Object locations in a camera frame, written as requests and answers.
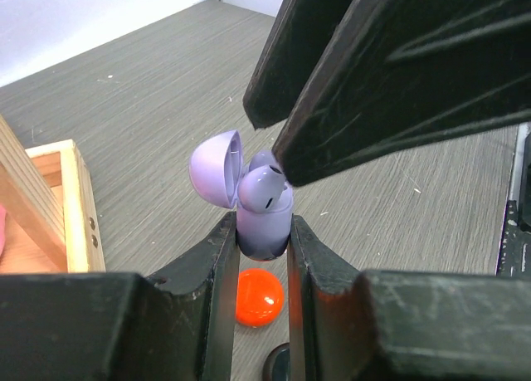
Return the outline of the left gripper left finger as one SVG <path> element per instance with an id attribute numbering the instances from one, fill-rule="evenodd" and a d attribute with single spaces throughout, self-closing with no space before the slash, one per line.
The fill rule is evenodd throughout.
<path id="1" fill-rule="evenodd" d="M 229 380 L 240 251 L 227 212 L 196 245 L 148 277 L 167 298 L 155 380 Z"/>

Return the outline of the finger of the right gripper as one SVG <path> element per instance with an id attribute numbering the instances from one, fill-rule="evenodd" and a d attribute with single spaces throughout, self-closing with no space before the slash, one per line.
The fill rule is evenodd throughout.
<path id="1" fill-rule="evenodd" d="M 285 120 L 353 0 L 283 0 L 242 103 L 256 129 Z"/>
<path id="2" fill-rule="evenodd" d="M 274 151 L 296 186 L 530 118 L 530 0 L 353 0 Z"/>

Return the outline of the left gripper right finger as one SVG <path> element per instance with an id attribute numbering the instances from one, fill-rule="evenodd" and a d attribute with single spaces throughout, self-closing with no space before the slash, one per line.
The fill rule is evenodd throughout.
<path id="1" fill-rule="evenodd" d="M 292 380 L 372 380 L 359 271 L 294 215 L 287 251 Z"/>

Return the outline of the black earbud case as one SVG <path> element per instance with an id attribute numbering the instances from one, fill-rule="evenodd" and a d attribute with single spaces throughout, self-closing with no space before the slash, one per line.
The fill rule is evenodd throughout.
<path id="1" fill-rule="evenodd" d="M 266 357 L 262 367 L 263 381 L 290 380 L 290 344 L 283 343 L 274 348 Z"/>

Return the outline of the red earbud case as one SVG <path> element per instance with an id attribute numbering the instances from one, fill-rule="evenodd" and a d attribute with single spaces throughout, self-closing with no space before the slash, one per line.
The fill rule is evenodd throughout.
<path id="1" fill-rule="evenodd" d="M 241 271 L 236 292 L 236 321 L 248 327 L 272 323 L 284 304 L 284 289 L 271 272 L 251 268 Z"/>

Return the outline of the purple earbud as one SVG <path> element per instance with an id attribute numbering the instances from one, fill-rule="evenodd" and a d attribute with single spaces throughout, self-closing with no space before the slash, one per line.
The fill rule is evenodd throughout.
<path id="1" fill-rule="evenodd" d="M 273 166 L 262 166 L 248 172 L 237 189 L 239 204 L 253 213 L 265 213 L 277 204 L 285 188 L 283 172 Z"/>
<path id="2" fill-rule="evenodd" d="M 274 168 L 280 170 L 280 166 L 278 162 L 276 161 L 275 156 L 268 149 L 259 151 L 251 158 L 251 161 L 248 164 L 248 171 L 250 172 L 253 169 L 266 166 L 266 165 L 273 166 Z"/>

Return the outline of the purple earbud case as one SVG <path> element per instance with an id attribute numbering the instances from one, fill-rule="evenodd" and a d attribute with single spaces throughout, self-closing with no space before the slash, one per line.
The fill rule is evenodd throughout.
<path id="1" fill-rule="evenodd" d="M 194 190 L 208 203 L 236 211 L 236 242 L 255 261 L 272 261 L 287 248 L 294 197 L 268 149 L 244 164 L 241 136 L 231 130 L 199 144 L 189 160 Z"/>

